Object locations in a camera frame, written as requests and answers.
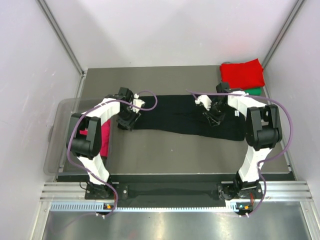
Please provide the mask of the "red t shirt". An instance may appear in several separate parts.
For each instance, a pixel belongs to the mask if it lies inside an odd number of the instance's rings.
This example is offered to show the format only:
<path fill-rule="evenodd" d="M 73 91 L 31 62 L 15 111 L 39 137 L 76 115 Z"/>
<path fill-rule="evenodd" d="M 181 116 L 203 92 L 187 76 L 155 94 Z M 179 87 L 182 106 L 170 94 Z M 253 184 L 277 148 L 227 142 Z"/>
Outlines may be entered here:
<path fill-rule="evenodd" d="M 231 89 L 243 90 L 265 86 L 264 69 L 258 58 L 242 63 L 223 63 L 219 67 L 221 81 Z"/>

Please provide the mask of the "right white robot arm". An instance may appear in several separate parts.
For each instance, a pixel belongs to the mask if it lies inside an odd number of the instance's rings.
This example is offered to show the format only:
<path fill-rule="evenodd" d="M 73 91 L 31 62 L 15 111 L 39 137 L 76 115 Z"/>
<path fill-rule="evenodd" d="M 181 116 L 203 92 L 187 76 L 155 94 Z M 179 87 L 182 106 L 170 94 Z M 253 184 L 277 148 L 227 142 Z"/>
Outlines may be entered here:
<path fill-rule="evenodd" d="M 258 191 L 262 162 L 282 140 L 279 108 L 253 99 L 244 90 L 230 88 L 226 82 L 219 83 L 216 90 L 216 100 L 203 94 L 195 103 L 204 107 L 203 115 L 215 125 L 222 122 L 228 107 L 235 109 L 245 119 L 244 136 L 248 144 L 243 164 L 233 182 L 219 185 L 218 192 L 225 200 L 247 198 Z"/>

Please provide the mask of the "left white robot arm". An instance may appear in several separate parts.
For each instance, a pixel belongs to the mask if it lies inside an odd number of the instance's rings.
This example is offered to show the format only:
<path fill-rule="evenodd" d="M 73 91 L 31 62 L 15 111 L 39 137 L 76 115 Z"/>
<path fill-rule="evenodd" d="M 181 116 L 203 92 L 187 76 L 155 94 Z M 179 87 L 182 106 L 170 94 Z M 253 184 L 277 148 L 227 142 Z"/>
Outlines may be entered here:
<path fill-rule="evenodd" d="M 102 125 L 116 116 L 122 127 L 132 130 L 144 106 L 145 102 L 138 94 L 121 87 L 117 94 L 109 94 L 93 108 L 70 117 L 66 140 L 67 160 L 87 172 L 90 185 L 96 188 L 102 198 L 109 198 L 112 194 L 114 198 L 118 196 L 109 183 L 110 173 L 101 156 Z"/>

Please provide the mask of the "black t shirt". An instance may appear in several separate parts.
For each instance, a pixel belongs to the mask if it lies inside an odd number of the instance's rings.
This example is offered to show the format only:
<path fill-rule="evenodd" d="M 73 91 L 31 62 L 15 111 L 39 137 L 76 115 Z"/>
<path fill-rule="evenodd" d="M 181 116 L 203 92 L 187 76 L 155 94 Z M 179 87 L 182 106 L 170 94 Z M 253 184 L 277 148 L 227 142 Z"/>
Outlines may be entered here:
<path fill-rule="evenodd" d="M 204 107 L 195 104 L 192 95 L 158 95 L 157 106 L 151 111 L 141 111 L 134 130 L 160 130 L 184 135 L 243 141 L 246 120 L 242 114 L 227 106 L 224 119 L 210 124 L 203 115 Z"/>

